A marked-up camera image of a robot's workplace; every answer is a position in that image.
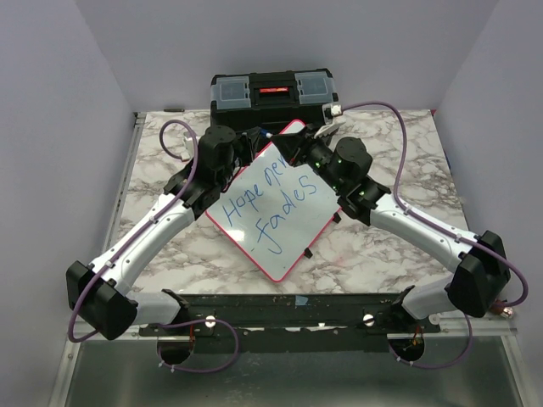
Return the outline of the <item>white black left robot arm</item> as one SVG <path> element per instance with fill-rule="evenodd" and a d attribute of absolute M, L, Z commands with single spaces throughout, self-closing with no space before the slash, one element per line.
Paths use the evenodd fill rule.
<path fill-rule="evenodd" d="M 235 131 L 224 125 L 208 127 L 197 137 L 190 130 L 193 157 L 173 175 L 149 212 L 113 247 L 89 264 L 74 262 L 66 271 L 72 315 L 68 337 L 73 343 L 82 318 L 108 340 L 129 327 L 159 325 L 171 335 L 188 324 L 186 302 L 170 290 L 134 293 L 132 286 L 150 261 L 180 231 L 193 224 L 250 165 L 264 137 L 259 127 Z"/>

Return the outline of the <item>pink-framed whiteboard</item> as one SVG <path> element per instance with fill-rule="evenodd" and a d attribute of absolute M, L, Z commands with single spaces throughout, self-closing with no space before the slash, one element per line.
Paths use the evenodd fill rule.
<path fill-rule="evenodd" d="M 333 190 L 309 166 L 288 165 L 268 143 L 205 214 L 280 282 L 338 212 Z"/>

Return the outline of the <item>blue white marker pen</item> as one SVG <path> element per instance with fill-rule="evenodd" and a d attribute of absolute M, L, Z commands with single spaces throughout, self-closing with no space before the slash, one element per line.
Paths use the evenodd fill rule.
<path fill-rule="evenodd" d="M 265 130 L 265 129 L 262 129 L 262 130 L 260 131 L 260 134 L 261 134 L 263 137 L 266 137 L 266 138 L 271 138 L 271 137 L 274 136 L 274 133 L 273 133 L 273 132 L 267 131 L 267 130 Z"/>

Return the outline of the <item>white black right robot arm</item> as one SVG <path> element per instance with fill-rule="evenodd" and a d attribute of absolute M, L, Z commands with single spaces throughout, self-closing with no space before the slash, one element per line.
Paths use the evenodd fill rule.
<path fill-rule="evenodd" d="M 459 310 L 480 318 L 490 311 L 511 278 L 500 261 L 505 251 L 498 235 L 455 228 L 403 203 L 370 177 L 372 156 L 359 138 L 343 137 L 330 148 L 317 130 L 305 127 L 274 135 L 271 142 L 289 165 L 308 165 L 335 192 L 351 219 L 402 238 L 451 273 L 400 294 L 390 311 L 396 330 L 409 332 L 432 314 Z"/>

